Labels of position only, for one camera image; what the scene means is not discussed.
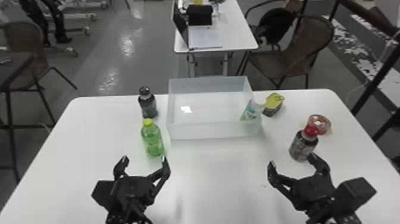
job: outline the yellow object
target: yellow object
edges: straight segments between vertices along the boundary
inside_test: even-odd
[[[203,0],[192,0],[192,2],[193,2],[195,5],[202,5],[202,4],[203,4]]]
[[[144,127],[151,127],[153,125],[153,119],[151,118],[145,118],[143,120],[143,126]]]
[[[277,93],[273,93],[267,97],[267,101],[264,104],[265,108],[268,109],[275,109],[277,108],[284,100],[285,98],[282,95],[279,95]]]

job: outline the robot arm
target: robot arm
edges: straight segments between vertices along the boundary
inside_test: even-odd
[[[315,173],[298,180],[278,174],[271,161],[267,169],[269,183],[292,202],[296,210],[305,212],[309,217],[306,224],[325,223],[331,218],[338,224],[361,224],[355,211],[376,190],[364,178],[344,181],[335,189],[329,165],[313,153],[307,160],[315,167]]]
[[[148,176],[129,176],[125,168],[129,159],[125,155],[115,165],[114,181],[99,181],[93,190],[93,199],[108,211],[106,224],[149,223],[144,214],[171,175],[166,158],[162,167]]]

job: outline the green juice bottle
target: green juice bottle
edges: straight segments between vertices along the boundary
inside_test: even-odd
[[[161,131],[158,126],[153,123],[153,119],[146,118],[143,120],[141,133],[145,143],[146,153],[150,157],[158,157],[164,153]]]

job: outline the transparent plastic box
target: transparent plastic box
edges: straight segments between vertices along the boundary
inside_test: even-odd
[[[170,79],[167,129],[171,139],[251,136],[261,127],[257,111],[252,120],[239,120],[253,93],[247,77]]]

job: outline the black bag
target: black bag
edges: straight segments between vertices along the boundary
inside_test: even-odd
[[[278,43],[289,30],[295,18],[296,13],[284,8],[275,8],[266,12],[256,28],[256,39],[259,40],[264,36],[267,43]]]

